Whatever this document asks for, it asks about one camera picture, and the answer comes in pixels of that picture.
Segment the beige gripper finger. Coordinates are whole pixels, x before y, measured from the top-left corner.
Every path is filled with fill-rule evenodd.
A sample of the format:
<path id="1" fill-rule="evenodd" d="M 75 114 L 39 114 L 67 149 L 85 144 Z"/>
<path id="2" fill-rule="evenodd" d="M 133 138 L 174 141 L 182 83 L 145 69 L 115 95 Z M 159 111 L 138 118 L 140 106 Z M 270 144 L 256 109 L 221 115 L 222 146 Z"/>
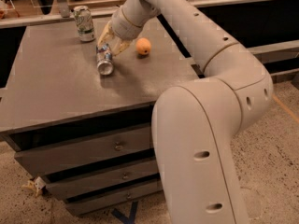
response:
<path id="1" fill-rule="evenodd" d="M 108 43 L 115 37 L 113 29 L 112 29 L 112 21 L 109 21 L 103 31 L 102 34 L 100 34 L 98 41 L 97 41 L 97 46 L 103 46 L 104 44 Z"/>
<path id="2" fill-rule="evenodd" d="M 123 40 L 123 39 L 117 38 L 116 42 L 112 48 L 112 54 L 114 56 L 121 54 L 123 51 L 125 51 L 126 49 L 128 49 L 130 47 L 131 43 L 132 43 L 131 40 Z"/>

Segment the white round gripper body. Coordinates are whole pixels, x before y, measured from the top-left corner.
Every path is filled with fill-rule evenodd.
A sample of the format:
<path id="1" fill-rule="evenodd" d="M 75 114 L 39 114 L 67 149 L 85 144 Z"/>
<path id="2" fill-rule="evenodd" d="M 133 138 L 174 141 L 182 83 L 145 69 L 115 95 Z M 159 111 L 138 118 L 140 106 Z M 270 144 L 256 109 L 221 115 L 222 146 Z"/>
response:
<path id="1" fill-rule="evenodd" d="M 143 27 L 134 25 L 125 17 L 122 7 L 112 15 L 111 26 L 114 34 L 122 40 L 134 40 L 143 30 Z"/>

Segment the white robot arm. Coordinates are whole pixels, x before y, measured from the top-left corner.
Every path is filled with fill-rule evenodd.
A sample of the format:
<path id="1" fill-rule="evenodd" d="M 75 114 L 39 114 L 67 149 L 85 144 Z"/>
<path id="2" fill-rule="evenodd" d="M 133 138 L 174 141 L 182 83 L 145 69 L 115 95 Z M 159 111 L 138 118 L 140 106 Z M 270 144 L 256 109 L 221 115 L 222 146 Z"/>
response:
<path id="1" fill-rule="evenodd" d="M 271 103 L 273 81 L 242 44 L 186 0 L 127 0 L 100 36 L 125 50 L 163 15 L 203 77 L 163 92 L 152 140 L 172 224 L 249 224 L 232 138 Z"/>

